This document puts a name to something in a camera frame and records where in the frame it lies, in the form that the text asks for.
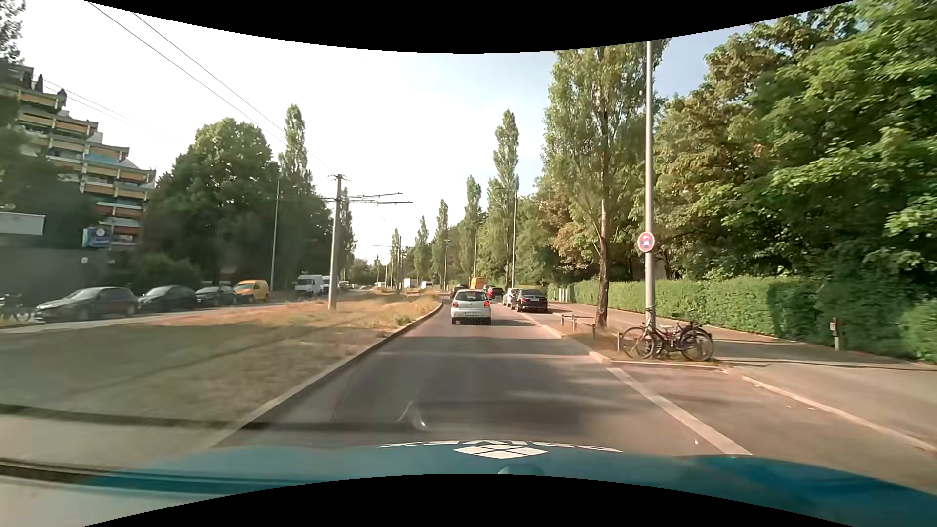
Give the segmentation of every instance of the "hedge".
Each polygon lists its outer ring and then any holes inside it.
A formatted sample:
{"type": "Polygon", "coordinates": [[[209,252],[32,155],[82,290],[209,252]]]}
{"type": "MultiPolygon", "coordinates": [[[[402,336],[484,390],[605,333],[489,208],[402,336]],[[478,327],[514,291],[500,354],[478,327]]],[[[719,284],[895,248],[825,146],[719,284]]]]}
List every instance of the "hedge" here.
{"type": "MultiPolygon", "coordinates": [[[[550,286],[551,297],[557,288],[550,286]]],[[[832,346],[829,323],[836,317],[849,349],[937,361],[937,299],[892,277],[658,280],[655,289],[664,318],[832,346]]],[[[641,312],[644,296],[644,282],[612,282],[608,307],[641,312]]],[[[571,285],[570,300],[598,304],[598,280],[571,285]]]]}

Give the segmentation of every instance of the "yellow van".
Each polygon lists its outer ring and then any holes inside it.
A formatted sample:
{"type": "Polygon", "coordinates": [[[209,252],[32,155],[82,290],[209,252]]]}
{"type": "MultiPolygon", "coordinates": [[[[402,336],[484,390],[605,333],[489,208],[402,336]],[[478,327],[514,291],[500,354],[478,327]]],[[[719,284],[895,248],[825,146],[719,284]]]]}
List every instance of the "yellow van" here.
{"type": "Polygon", "coordinates": [[[267,280],[241,280],[234,286],[238,304],[270,302],[270,285],[267,280]]]}

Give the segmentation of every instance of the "sky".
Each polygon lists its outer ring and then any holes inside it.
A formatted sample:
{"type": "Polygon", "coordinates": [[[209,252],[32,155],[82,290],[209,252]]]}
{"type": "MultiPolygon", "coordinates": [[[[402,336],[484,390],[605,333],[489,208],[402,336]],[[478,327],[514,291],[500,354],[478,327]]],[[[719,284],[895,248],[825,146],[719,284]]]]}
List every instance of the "sky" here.
{"type": "MultiPolygon", "coordinates": [[[[65,88],[71,115],[98,121],[104,143],[129,147],[130,160],[141,168],[170,171],[198,128],[225,117],[261,126],[274,151],[282,152],[283,120],[295,103],[320,193],[334,196],[328,176],[342,173],[352,195],[402,192],[388,199],[412,202],[352,204],[356,255],[380,254],[382,260],[387,249],[372,246],[390,245],[394,228],[404,245],[412,244],[425,216],[432,235],[440,199],[449,205],[449,223],[457,223],[470,174],[482,185],[484,201],[485,184],[496,174],[495,128],[506,109],[514,112],[520,134],[521,193],[535,189],[552,52],[376,52],[140,15],[234,95],[131,12],[99,8],[217,93],[87,2],[28,3],[19,42],[25,64],[43,74],[46,91],[65,88]],[[50,38],[52,28],[76,32],[83,44],[50,38]]],[[[667,96],[689,93],[706,74],[705,54],[745,28],[673,38],[655,89],[667,96]]]]}

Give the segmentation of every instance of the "window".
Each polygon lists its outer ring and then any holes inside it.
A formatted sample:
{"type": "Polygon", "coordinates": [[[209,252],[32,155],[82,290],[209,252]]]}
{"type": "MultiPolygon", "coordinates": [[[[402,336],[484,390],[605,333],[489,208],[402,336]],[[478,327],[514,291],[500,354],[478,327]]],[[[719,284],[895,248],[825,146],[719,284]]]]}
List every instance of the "window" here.
{"type": "Polygon", "coordinates": [[[455,294],[455,300],[463,300],[465,302],[481,302],[487,300],[484,293],[481,291],[460,291],[455,294]]]}

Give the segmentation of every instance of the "white line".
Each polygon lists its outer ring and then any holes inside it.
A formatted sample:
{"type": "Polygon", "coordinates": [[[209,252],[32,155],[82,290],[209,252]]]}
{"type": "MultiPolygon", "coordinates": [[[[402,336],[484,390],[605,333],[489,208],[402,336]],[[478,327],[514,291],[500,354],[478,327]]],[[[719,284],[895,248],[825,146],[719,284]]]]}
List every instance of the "white line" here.
{"type": "Polygon", "coordinates": [[[660,395],[653,389],[645,386],[629,375],[627,372],[618,368],[606,368],[612,375],[618,377],[621,382],[634,388],[636,392],[643,395],[647,400],[661,407],[662,410],[672,415],[674,419],[686,425],[687,428],[703,436],[704,439],[719,448],[723,454],[735,454],[739,456],[750,456],[751,452],[739,446],[735,441],[725,437],[710,427],[708,424],[700,421],[686,410],[676,406],[670,399],[660,395]]]}
{"type": "Polygon", "coordinates": [[[826,405],[823,404],[822,402],[817,402],[817,401],[812,400],[812,399],[807,399],[807,398],[805,398],[805,397],[801,397],[801,396],[799,396],[799,395],[797,395],[797,394],[788,392],[788,391],[786,391],[786,390],[782,390],[782,389],[780,389],[780,388],[778,388],[778,387],[776,387],[776,386],[772,386],[771,384],[765,384],[765,383],[762,383],[761,381],[756,381],[756,380],[754,380],[754,379],[751,378],[751,377],[748,377],[748,376],[745,376],[745,375],[741,375],[741,374],[739,374],[739,375],[741,376],[742,379],[745,379],[745,380],[748,381],[749,383],[752,383],[752,384],[754,384],[754,385],[756,385],[756,386],[758,386],[758,387],[764,388],[765,390],[768,390],[769,392],[774,392],[774,393],[776,393],[776,394],[783,395],[783,396],[788,397],[788,398],[791,398],[791,399],[793,399],[793,400],[802,402],[802,403],[804,403],[804,404],[806,404],[806,405],[808,405],[808,406],[811,406],[812,408],[818,408],[818,409],[820,409],[820,410],[823,410],[824,412],[829,412],[829,413],[831,413],[831,414],[833,414],[833,415],[838,415],[839,417],[842,417],[843,419],[846,419],[847,421],[852,421],[852,422],[854,422],[854,423],[857,423],[858,425],[862,425],[862,426],[864,426],[864,427],[868,427],[868,428],[870,428],[870,429],[873,429],[873,430],[882,432],[882,433],[885,434],[885,435],[890,435],[891,437],[893,437],[893,438],[895,438],[895,439],[898,439],[898,440],[900,440],[900,441],[904,441],[905,443],[909,443],[909,444],[911,444],[911,445],[913,445],[913,446],[916,446],[917,448],[920,448],[921,450],[924,450],[924,451],[926,451],[926,452],[930,452],[930,453],[933,453],[933,454],[937,454],[937,446],[934,446],[933,444],[930,444],[930,443],[926,443],[926,442],[924,442],[924,441],[921,441],[921,440],[917,439],[916,437],[912,437],[912,436],[910,436],[910,435],[908,435],[908,434],[906,434],[906,433],[902,433],[902,432],[899,432],[899,431],[897,431],[897,430],[895,430],[895,429],[891,429],[891,428],[889,428],[889,427],[884,427],[884,426],[882,426],[882,425],[873,423],[873,422],[871,422],[871,421],[869,421],[869,420],[867,420],[867,419],[863,419],[862,417],[859,417],[858,415],[852,415],[852,414],[850,414],[850,413],[848,413],[848,412],[845,412],[845,411],[843,411],[843,410],[840,410],[839,408],[833,408],[832,406],[826,406],[826,405]]]}

